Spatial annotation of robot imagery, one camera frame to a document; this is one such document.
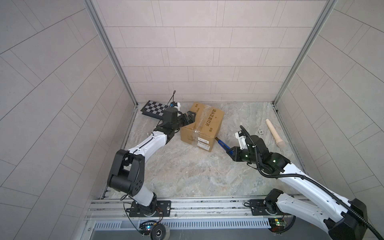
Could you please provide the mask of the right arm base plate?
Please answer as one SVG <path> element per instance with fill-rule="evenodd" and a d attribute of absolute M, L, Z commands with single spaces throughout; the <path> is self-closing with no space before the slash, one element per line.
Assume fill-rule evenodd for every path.
<path fill-rule="evenodd" d="M 251 210 L 253 216 L 267 216 L 269 218 L 272 218 L 273 216 L 282 217 L 283 215 L 290 215 L 281 212 L 278 208 L 273 211 L 268 210 L 268 208 L 265 206 L 265 200 L 249 200 L 248 202 L 244 203 L 244 206 Z"/>

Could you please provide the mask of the brown cardboard express box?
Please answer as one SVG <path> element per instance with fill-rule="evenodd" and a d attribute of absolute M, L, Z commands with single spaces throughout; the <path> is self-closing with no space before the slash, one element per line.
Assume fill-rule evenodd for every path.
<path fill-rule="evenodd" d="M 181 140 L 211 152 L 219 134 L 225 112 L 219 108 L 195 102 L 190 108 L 196 113 L 195 122 L 181 128 Z"/>

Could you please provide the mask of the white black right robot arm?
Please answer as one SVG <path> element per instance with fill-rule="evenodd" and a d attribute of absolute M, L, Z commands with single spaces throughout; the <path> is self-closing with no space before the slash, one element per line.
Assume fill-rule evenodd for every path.
<path fill-rule="evenodd" d="M 310 200 L 307 203 L 273 189 L 265 198 L 268 213 L 280 211 L 298 217 L 325 231 L 333 240 L 364 238 L 368 220 L 367 207 L 363 202 L 332 192 L 304 174 L 283 155 L 270 152 L 258 136 L 250 136 L 243 131 L 235 136 L 240 145 L 227 150 L 233 161 L 255 165 L 263 177 L 281 180 Z"/>

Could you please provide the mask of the blue box cutter knife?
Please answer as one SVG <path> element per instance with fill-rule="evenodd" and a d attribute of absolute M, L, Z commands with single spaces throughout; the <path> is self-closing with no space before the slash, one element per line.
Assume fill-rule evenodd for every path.
<path fill-rule="evenodd" d="M 222 140 L 220 140 L 218 137 L 215 137 L 215 140 L 226 151 L 227 154 L 229 154 L 229 155 L 233 154 L 233 151 L 230 149 L 230 147 L 228 145 L 226 145 Z"/>

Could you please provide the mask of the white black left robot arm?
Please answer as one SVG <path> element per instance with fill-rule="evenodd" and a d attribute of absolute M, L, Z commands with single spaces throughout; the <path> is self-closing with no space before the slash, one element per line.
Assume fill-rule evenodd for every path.
<path fill-rule="evenodd" d="M 156 212 L 157 195 L 144 186 L 145 163 L 157 150 L 169 143 L 177 130 L 193 124 L 196 113 L 181 113 L 176 107 L 166 108 L 163 120 L 141 143 L 129 150 L 116 152 L 107 179 L 107 186 L 125 193 L 137 204 L 140 213 Z"/>

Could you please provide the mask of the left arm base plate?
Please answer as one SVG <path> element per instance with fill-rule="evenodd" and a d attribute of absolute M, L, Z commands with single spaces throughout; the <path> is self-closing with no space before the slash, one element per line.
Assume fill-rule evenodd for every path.
<path fill-rule="evenodd" d="M 132 202 L 129 208 L 126 208 L 129 217 L 169 217 L 171 211 L 171 201 L 157 201 L 151 203 L 148 207 L 142 206 L 137 202 Z"/>

